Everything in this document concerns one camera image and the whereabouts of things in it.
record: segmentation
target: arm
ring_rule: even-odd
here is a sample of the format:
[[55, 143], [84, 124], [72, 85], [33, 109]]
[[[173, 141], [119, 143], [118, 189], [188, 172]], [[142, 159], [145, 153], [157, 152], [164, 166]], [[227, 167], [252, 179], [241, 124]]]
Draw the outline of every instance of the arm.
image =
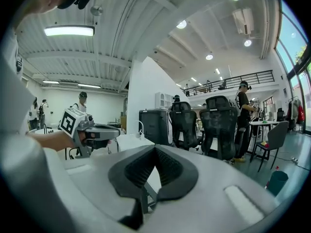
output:
[[[60, 151], [65, 148], [75, 147], [72, 138], [63, 131], [50, 134], [27, 133], [26, 135], [36, 140], [43, 148], [50, 148], [56, 151]], [[80, 131], [79, 138], [81, 142], [84, 141], [86, 138], [85, 132]]]

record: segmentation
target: black railing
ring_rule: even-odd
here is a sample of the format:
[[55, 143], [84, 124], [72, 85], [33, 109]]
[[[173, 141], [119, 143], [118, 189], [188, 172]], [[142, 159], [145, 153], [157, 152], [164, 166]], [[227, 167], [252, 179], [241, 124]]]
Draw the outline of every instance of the black railing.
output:
[[255, 72], [251, 74], [241, 75], [238, 77], [228, 78], [220, 81], [210, 82], [189, 89], [182, 89], [186, 96], [195, 96], [207, 92], [227, 90], [239, 87], [241, 81], [247, 81], [248, 85], [259, 83], [274, 82], [272, 70]]

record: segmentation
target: ceiling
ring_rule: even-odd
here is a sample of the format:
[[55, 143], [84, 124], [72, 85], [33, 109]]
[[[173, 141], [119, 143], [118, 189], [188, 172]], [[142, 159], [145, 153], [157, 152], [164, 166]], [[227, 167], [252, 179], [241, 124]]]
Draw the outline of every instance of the ceiling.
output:
[[[93, 5], [103, 8], [101, 16], [92, 15]], [[19, 51], [25, 73], [40, 83], [76, 82], [124, 92], [132, 60], [143, 61], [147, 56], [176, 82], [187, 81], [192, 74], [214, 81], [215, 66], [222, 69], [223, 78], [229, 77], [227, 63], [217, 65], [221, 55], [260, 56], [263, 40], [254, 40], [246, 49], [231, 15], [244, 7], [253, 11], [252, 36], [262, 38], [261, 0], [91, 0], [84, 10], [71, 6], [26, 18], [17, 31]], [[177, 29], [185, 18], [187, 27]], [[95, 35], [45, 36], [43, 30], [55, 25], [94, 26]], [[211, 51], [213, 65], [205, 60]]]

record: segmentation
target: shoe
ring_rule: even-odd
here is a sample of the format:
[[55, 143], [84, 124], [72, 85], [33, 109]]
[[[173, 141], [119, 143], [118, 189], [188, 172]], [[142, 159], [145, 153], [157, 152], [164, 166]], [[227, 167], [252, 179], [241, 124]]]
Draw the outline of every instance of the shoe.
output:
[[233, 160], [234, 160], [235, 162], [245, 162], [245, 161], [246, 161], [246, 159], [245, 159], [244, 157], [241, 157], [241, 158], [233, 158]]

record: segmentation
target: trash can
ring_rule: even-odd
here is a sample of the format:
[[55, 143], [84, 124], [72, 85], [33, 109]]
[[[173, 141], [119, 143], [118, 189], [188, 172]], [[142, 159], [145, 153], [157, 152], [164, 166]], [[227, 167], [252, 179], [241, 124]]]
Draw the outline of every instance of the trash can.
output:
[[267, 189], [276, 196], [288, 180], [288, 175], [282, 171], [275, 171], [271, 175]]

